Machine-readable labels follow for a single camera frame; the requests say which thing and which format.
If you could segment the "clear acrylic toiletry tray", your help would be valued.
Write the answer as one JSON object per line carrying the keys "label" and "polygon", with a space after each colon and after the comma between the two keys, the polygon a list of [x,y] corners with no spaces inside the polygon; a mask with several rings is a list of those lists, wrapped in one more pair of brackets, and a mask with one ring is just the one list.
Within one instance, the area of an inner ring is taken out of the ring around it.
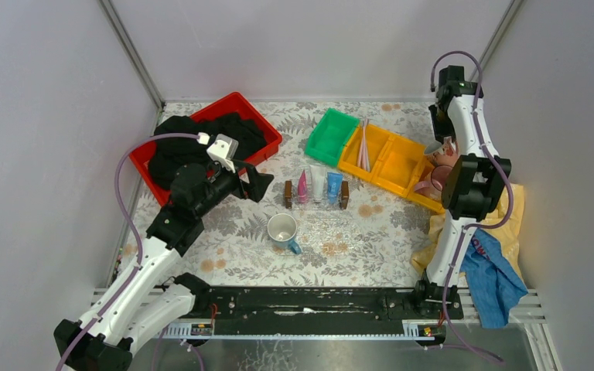
{"label": "clear acrylic toiletry tray", "polygon": [[299,192],[300,182],[293,185],[292,180],[286,180],[282,186],[282,204],[286,209],[306,211],[346,210],[350,200],[350,187],[348,181],[342,181],[337,196],[331,202],[327,186],[323,186],[321,195],[315,195],[309,186],[308,192],[302,195]]}

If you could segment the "pink toothpaste tube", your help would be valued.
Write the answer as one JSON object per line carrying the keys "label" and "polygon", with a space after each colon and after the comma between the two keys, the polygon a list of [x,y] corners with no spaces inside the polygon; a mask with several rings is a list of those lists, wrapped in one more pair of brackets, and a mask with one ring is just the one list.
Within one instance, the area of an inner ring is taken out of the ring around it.
{"label": "pink toothpaste tube", "polygon": [[309,187],[305,170],[302,171],[299,177],[297,191],[299,203],[306,204],[309,201]]}

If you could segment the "white ceramic cup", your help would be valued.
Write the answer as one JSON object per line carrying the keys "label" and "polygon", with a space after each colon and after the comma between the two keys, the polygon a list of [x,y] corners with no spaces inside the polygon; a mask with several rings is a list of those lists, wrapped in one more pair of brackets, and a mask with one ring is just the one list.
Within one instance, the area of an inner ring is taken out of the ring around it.
{"label": "white ceramic cup", "polygon": [[296,241],[297,232],[296,220],[287,213],[272,216],[267,224],[268,236],[275,247],[299,255],[302,249]]}

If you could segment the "white toothpaste tube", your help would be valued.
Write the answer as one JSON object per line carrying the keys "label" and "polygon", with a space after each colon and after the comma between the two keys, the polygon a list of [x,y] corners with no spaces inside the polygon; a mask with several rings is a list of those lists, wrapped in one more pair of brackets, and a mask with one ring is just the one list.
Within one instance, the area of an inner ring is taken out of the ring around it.
{"label": "white toothpaste tube", "polygon": [[311,180],[312,180],[312,199],[314,203],[321,203],[323,201],[324,183],[326,180],[326,169],[320,165],[309,166]]}

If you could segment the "blue toothpaste tube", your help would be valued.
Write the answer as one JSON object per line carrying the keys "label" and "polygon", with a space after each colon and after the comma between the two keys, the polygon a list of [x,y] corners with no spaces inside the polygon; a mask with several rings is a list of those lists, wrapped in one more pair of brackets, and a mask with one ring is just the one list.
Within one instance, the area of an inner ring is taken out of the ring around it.
{"label": "blue toothpaste tube", "polygon": [[329,204],[338,203],[338,196],[343,182],[343,175],[337,172],[327,173],[327,200]]}

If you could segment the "pink patterned cup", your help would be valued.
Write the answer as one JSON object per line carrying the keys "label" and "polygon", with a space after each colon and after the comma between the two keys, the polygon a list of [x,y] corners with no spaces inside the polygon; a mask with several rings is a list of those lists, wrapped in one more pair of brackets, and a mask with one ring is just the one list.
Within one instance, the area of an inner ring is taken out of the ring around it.
{"label": "pink patterned cup", "polygon": [[434,166],[453,167],[459,158],[459,148],[456,140],[445,137],[443,143],[433,143],[424,150],[425,158]]}

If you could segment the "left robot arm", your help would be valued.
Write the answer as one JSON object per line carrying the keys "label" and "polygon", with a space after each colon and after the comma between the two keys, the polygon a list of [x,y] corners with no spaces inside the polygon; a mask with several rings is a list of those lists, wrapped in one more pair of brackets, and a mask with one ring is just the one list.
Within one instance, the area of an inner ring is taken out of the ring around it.
{"label": "left robot arm", "polygon": [[230,195],[258,203],[273,179],[239,161],[232,168],[218,162],[178,168],[169,201],[145,239],[137,240],[135,259],[78,320],[64,319],[54,330],[61,355],[57,369],[126,370],[140,348],[172,321],[204,315],[207,294],[187,284],[171,284],[150,304],[142,302],[204,231],[203,217],[209,211]]}

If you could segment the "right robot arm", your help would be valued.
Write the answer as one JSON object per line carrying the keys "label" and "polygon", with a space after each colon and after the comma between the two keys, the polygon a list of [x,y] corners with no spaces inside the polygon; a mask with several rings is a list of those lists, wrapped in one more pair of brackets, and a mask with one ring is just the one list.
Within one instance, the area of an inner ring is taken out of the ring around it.
{"label": "right robot arm", "polygon": [[434,83],[436,102],[431,106],[435,138],[450,137],[459,157],[442,190],[445,222],[435,255],[424,270],[411,300],[423,318],[438,318],[458,300],[457,282],[463,256],[486,216],[500,201],[511,162],[498,155],[483,115],[483,89],[464,77],[461,66],[439,71]]}

